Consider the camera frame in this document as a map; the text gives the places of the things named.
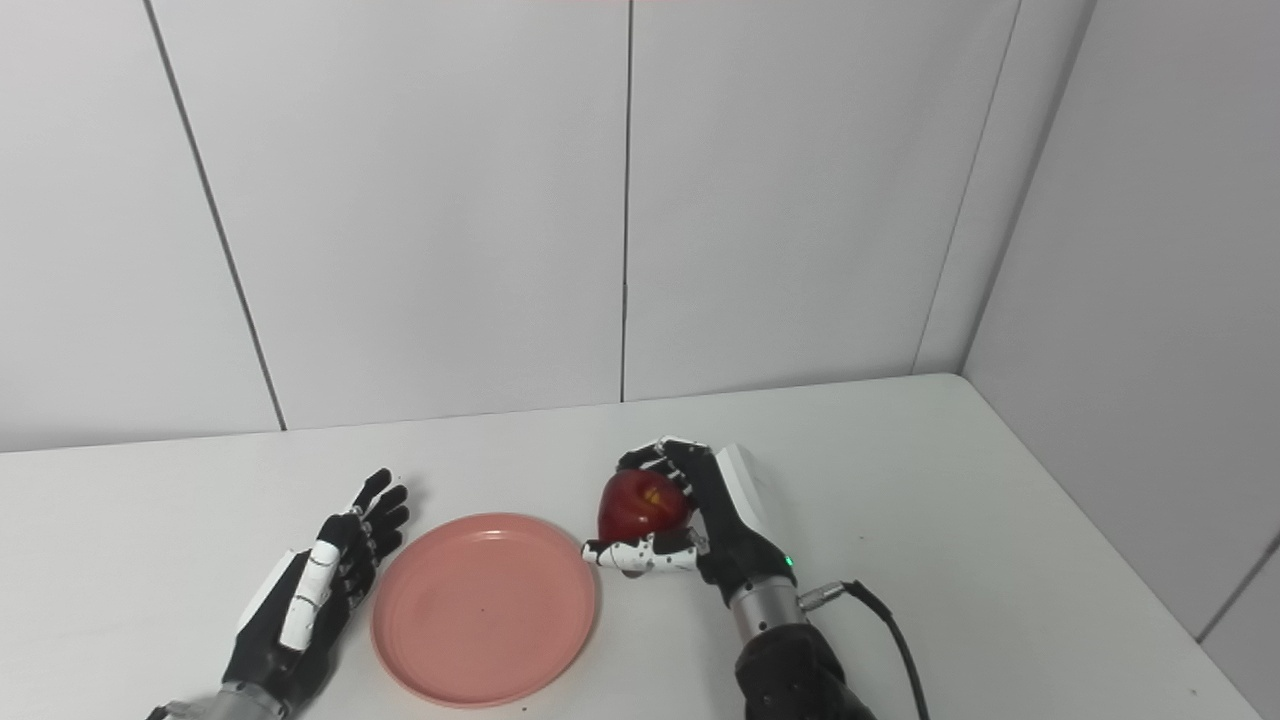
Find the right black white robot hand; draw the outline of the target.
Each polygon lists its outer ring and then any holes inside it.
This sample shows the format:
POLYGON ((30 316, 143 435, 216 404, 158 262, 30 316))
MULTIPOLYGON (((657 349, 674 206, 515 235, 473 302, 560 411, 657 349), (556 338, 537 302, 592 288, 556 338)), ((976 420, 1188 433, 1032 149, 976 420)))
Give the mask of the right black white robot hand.
POLYGON ((673 436, 620 457, 581 557, 627 578, 696 571, 724 602, 767 579, 797 584, 790 556, 748 523, 718 454, 673 436))

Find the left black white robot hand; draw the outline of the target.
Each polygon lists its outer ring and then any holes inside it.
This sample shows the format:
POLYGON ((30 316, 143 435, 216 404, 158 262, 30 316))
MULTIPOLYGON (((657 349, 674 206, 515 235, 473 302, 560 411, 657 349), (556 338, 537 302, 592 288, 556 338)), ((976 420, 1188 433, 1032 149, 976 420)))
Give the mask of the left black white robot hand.
POLYGON ((310 548, 283 559, 239 625, 225 688, 266 696, 278 717, 320 694, 337 669, 340 637, 403 542, 407 500, 407 488, 381 468, 347 510, 323 523, 310 548))

